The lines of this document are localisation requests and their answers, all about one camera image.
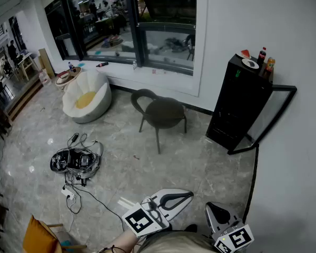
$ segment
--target gray plastic chair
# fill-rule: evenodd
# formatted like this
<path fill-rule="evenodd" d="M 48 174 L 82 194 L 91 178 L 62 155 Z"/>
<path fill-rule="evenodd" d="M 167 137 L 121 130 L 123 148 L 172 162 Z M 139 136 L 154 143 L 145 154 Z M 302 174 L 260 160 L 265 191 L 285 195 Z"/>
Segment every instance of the gray plastic chair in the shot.
<path fill-rule="evenodd" d="M 147 106 L 144 111 L 138 104 L 138 99 L 141 97 L 147 97 L 153 101 Z M 140 113 L 143 114 L 141 126 L 139 132 L 142 131 L 144 120 L 146 120 L 151 126 L 156 130 L 157 148 L 160 154 L 159 146 L 159 129 L 169 129 L 177 125 L 181 120 L 185 120 L 184 130 L 186 133 L 187 119 L 184 114 L 183 105 L 172 98 L 164 98 L 162 96 L 157 96 L 151 90 L 140 89 L 134 91 L 131 95 L 131 103 Z"/>

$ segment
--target person's arm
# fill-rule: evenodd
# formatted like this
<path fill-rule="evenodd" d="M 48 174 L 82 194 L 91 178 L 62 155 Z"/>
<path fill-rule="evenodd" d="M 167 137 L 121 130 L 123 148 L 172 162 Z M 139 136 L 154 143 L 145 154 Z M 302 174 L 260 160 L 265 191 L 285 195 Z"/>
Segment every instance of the person's arm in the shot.
<path fill-rule="evenodd" d="M 110 244 L 108 244 L 106 247 L 119 247 L 123 249 L 124 251 L 114 248 L 114 252 L 116 253 L 130 253 L 131 250 L 135 247 L 136 243 L 138 243 L 139 238 L 131 231 L 126 230 L 121 235 L 119 235 L 115 240 L 113 240 Z"/>

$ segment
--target power strip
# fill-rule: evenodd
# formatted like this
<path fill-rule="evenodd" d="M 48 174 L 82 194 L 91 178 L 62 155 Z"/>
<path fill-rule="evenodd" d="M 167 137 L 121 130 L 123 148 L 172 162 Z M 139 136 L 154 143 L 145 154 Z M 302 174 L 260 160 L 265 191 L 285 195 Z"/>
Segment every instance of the power strip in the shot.
<path fill-rule="evenodd" d="M 69 196 L 69 198 L 71 199 L 71 200 L 73 200 L 74 199 L 74 193 L 72 193 L 71 191 L 69 191 L 68 189 L 62 189 L 61 190 L 61 192 L 62 192 L 62 194 L 64 195 L 64 196 Z"/>

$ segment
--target white egg chair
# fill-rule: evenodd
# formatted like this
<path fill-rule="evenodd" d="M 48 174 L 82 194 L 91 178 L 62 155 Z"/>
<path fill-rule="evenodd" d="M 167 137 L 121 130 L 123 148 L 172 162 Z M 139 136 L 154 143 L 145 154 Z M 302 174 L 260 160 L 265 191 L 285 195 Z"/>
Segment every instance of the white egg chair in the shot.
<path fill-rule="evenodd" d="M 63 112 L 76 123 L 89 123 L 99 118 L 110 106 L 111 90 L 104 73 L 81 72 L 68 84 L 62 97 Z"/>

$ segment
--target wooden step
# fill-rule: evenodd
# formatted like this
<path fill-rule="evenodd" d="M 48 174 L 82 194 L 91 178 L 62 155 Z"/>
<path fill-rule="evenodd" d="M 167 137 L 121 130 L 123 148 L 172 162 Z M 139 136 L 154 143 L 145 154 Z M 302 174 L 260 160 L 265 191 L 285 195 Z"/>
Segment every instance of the wooden step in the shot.
<path fill-rule="evenodd" d="M 19 95 L 18 98 L 14 99 L 14 102 L 10 104 L 6 108 L 6 112 L 10 120 L 14 121 L 17 115 L 21 112 L 23 107 L 31 100 L 31 98 L 43 87 L 42 83 L 40 82 L 38 76 L 37 78 L 33 78 L 33 81 L 28 83 L 27 87 L 24 87 L 25 91 Z"/>

